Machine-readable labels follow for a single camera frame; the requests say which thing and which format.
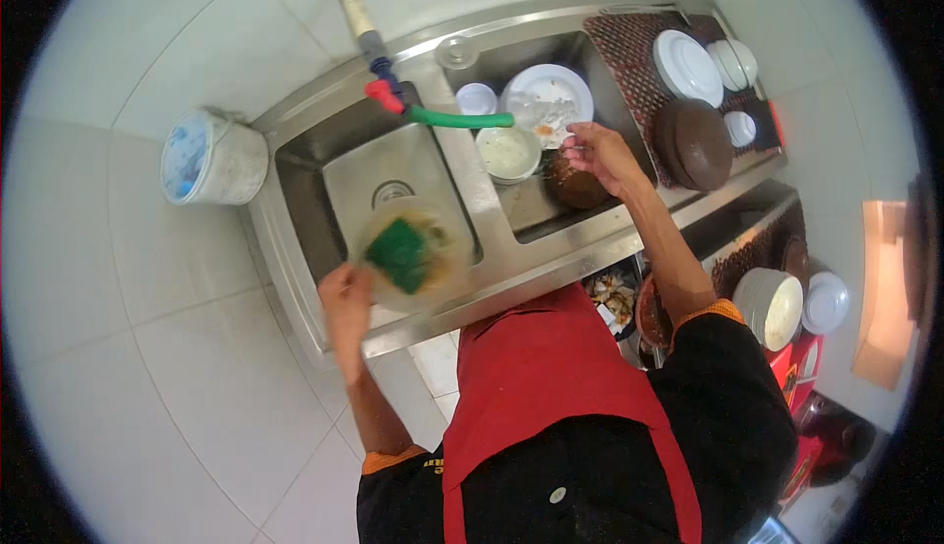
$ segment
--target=red apron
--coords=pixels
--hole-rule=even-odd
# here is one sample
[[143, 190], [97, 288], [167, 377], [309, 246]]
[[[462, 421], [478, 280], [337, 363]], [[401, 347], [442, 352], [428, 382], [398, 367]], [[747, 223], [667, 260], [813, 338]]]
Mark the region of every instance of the red apron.
[[459, 404], [442, 437], [445, 544], [465, 544], [460, 484], [493, 455], [559, 420], [611, 415], [649, 427], [679, 539], [702, 541], [695, 486], [649, 379], [626, 363], [576, 283], [463, 329]]

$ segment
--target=faucet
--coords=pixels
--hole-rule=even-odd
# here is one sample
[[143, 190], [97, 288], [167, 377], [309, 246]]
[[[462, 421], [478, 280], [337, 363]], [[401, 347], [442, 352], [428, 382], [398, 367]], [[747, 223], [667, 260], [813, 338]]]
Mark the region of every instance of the faucet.
[[407, 103], [403, 88], [393, 71], [393, 63], [387, 56], [387, 46], [381, 32], [374, 28], [367, 15], [367, 6], [363, 0], [339, 0], [348, 19], [351, 34], [360, 47], [360, 55], [367, 61], [370, 72], [377, 80], [364, 87], [367, 96], [384, 105], [388, 112], [404, 114], [408, 119], [428, 125], [442, 127], [511, 127], [514, 117], [511, 113], [492, 115], [456, 115], [426, 110], [418, 105]]

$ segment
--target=hand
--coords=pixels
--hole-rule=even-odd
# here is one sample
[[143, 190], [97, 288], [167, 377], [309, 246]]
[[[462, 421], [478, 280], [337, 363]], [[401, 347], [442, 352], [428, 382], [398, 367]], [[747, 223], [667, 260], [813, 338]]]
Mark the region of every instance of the hand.
[[642, 170], [620, 133], [596, 122], [571, 124], [567, 131], [574, 134], [563, 141], [570, 166], [592, 173], [611, 196], [623, 198], [627, 183]]
[[360, 342], [370, 328], [370, 282], [369, 271], [342, 264], [318, 286], [334, 358], [348, 385], [364, 370]]

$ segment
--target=sink basin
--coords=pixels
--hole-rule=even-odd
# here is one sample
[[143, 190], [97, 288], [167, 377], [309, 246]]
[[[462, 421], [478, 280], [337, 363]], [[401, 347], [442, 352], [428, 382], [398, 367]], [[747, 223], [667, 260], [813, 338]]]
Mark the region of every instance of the sink basin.
[[[410, 83], [403, 88], [408, 101], [419, 102]], [[372, 99], [290, 140], [276, 151], [275, 164], [315, 282], [352, 257], [373, 210], [394, 197], [432, 199], [460, 215], [475, 238], [431, 129], [386, 112]]]
[[[483, 45], [478, 39], [471, 40], [472, 45], [479, 49]], [[464, 70], [447, 69], [445, 76], [454, 91], [466, 83], [481, 82], [489, 85], [496, 93], [501, 93], [515, 75], [529, 66], [543, 63], [565, 66], [586, 81], [594, 98], [594, 120], [623, 136], [647, 177], [655, 183], [655, 170], [632, 114], [606, 62], [583, 31], [570, 31], [481, 50], [474, 65]], [[519, 243], [531, 243], [606, 212], [620, 203], [612, 198], [592, 210], [575, 210], [561, 204], [549, 194], [545, 185], [545, 167], [552, 152], [544, 153], [541, 166], [524, 183], [496, 185], [502, 210]]]
[[[420, 30], [388, 42], [388, 49], [407, 101], [437, 112], [457, 113], [455, 92], [471, 81], [501, 92], [534, 64], [574, 70], [594, 96], [596, 121], [623, 136], [683, 229], [776, 173], [786, 157], [779, 151], [738, 157], [725, 186], [710, 194], [655, 184], [635, 121], [583, 26], [611, 8], [650, 13], [666, 5], [717, 13], [710, 0], [530, 1]], [[450, 36], [472, 43], [478, 51], [473, 66], [452, 71], [438, 62], [436, 47]], [[367, 357], [500, 313], [643, 248], [630, 214], [615, 199], [591, 211], [561, 206], [546, 193], [542, 174], [496, 186], [475, 132], [430, 128], [385, 112], [364, 97], [374, 78], [363, 60], [351, 60], [253, 122], [272, 150], [263, 186], [249, 203], [253, 228], [297, 346], [316, 369], [333, 365], [316, 284], [356, 250], [363, 223], [389, 197], [428, 196], [454, 211], [473, 240], [473, 265], [452, 295], [422, 312], [374, 305], [362, 346]]]

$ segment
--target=shirt button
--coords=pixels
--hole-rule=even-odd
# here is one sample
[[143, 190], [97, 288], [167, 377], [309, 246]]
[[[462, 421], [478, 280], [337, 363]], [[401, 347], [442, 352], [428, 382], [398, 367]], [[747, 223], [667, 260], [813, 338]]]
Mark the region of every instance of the shirt button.
[[550, 503], [560, 503], [563, 500], [563, 496], [566, 494], [567, 489], [558, 486], [554, 489], [554, 492], [550, 494]]

